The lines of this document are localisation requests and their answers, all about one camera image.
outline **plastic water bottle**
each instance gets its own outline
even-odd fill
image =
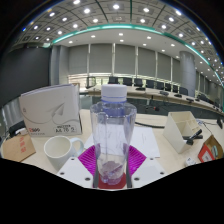
[[[135,124],[137,109],[126,97],[127,86],[102,85],[101,102],[90,107],[97,167],[109,185],[123,177]]]

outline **white box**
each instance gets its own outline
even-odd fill
[[[49,86],[27,92],[20,96],[19,103],[31,137],[82,134],[77,85]]]
[[[163,135],[170,142],[177,153],[189,149],[183,136],[192,136],[200,130],[197,121],[190,111],[169,112]]]

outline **ceiling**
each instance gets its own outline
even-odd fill
[[[115,4],[119,6],[119,9],[113,8]],[[84,10],[86,9],[90,10],[87,14],[84,13]],[[146,26],[148,28],[153,28],[155,31],[162,34],[171,34],[172,37],[180,41],[147,31],[123,29],[120,31],[98,30],[95,32],[85,32],[60,41],[57,44],[74,46],[100,42],[121,43],[118,32],[122,32],[124,33],[124,36],[122,37],[124,42],[122,44],[142,46],[158,52],[161,52],[161,48],[163,48],[165,52],[161,53],[176,57],[179,55],[180,50],[193,52],[181,43],[181,41],[184,41],[184,43],[198,51],[206,60],[208,60],[208,58],[210,59],[208,61],[211,68],[204,61],[203,64],[200,64],[200,61],[202,61],[201,57],[193,52],[196,58],[195,64],[199,72],[203,72],[203,75],[207,75],[209,80],[217,84],[220,84],[220,82],[217,82],[216,74],[220,77],[220,80],[224,80],[224,75],[222,74],[224,70],[221,61],[217,56],[212,43],[209,42],[206,35],[200,30],[200,27],[197,27],[196,24],[186,18],[183,14],[178,15],[176,9],[156,0],[64,0],[39,15],[24,27],[24,31],[19,35],[14,47],[26,43],[52,44],[52,41],[55,39],[71,32],[75,33],[76,31],[88,30],[92,26],[102,26],[106,24]],[[90,37],[92,33],[97,33],[96,38]],[[73,44],[68,44],[68,41],[70,40],[73,40]]]

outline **chair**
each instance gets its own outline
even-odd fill
[[[134,86],[142,87],[142,79],[134,79]]]
[[[108,84],[120,84],[120,83],[118,82],[118,77],[110,76],[110,77],[109,77],[109,82],[108,82]]]
[[[165,83],[165,90],[171,92],[171,85],[170,83]]]
[[[202,101],[208,102],[208,99],[204,94],[201,94],[198,98]]]
[[[123,85],[132,86],[132,78],[123,78]]]
[[[87,77],[86,78],[86,89],[89,89],[96,85],[96,77]]]
[[[173,85],[173,92],[174,92],[174,93],[178,93],[178,86]]]
[[[163,82],[156,82],[156,89],[164,90],[164,83]]]
[[[146,80],[146,88],[154,89],[154,81],[153,80]]]
[[[188,96],[188,90],[184,87],[179,88],[179,93]]]

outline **white table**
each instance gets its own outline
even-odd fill
[[[161,95],[159,93],[160,90],[158,90],[158,89],[146,88],[145,91],[138,91],[138,90],[136,90],[136,88],[137,88],[136,86],[127,86],[127,96],[132,97],[132,98],[138,98],[138,99],[140,99],[140,98],[147,99],[147,98],[151,98],[153,96],[154,100],[165,100],[167,98],[170,103],[177,103],[177,104],[181,104],[181,105],[191,105],[193,107],[198,107],[198,108],[210,110],[210,111],[213,111],[217,114],[224,115],[223,112],[219,112],[215,108],[213,108],[213,105],[211,105],[210,103],[207,103],[205,101],[202,101],[202,100],[200,100],[200,102],[194,101],[191,104],[189,104],[189,101],[186,100],[186,98],[194,100],[194,98],[190,97],[190,96],[182,95],[182,98],[178,98],[178,97],[174,96],[176,93],[168,92],[169,95],[166,97],[164,95]],[[96,85],[94,87],[89,88],[86,91],[91,96],[94,96],[94,95],[95,96],[100,96],[101,85]]]
[[[89,110],[81,110],[80,117],[82,122],[82,135],[77,135],[76,137],[82,139],[85,142],[90,134],[92,133],[91,128],[91,120],[90,120],[90,111]],[[166,116],[158,116],[158,115],[147,115],[147,114],[137,114],[136,121],[140,123],[155,125],[155,126],[165,126],[167,117]],[[215,120],[206,120],[203,121],[208,123],[216,124]],[[207,127],[214,134],[215,138],[219,141],[221,146],[224,148],[224,130],[220,129],[218,125],[209,125]],[[198,159],[198,153],[201,150],[203,142],[208,139],[211,133],[205,128],[205,126],[200,127],[203,131],[203,139],[194,140],[193,146],[183,152],[182,154],[178,154],[175,149],[170,145],[168,140],[163,136],[163,129],[153,129],[153,133],[155,135],[159,151],[160,158],[156,158],[156,160],[160,163],[160,165],[165,169],[168,174],[174,173],[178,170],[183,169],[184,162],[188,157],[194,159],[197,163],[200,163]],[[47,137],[37,137],[32,138],[33,145],[36,149],[36,153],[23,160],[22,163],[30,164],[42,168],[50,173],[56,174],[57,171],[48,161],[47,157],[44,154],[44,144],[49,138]]]

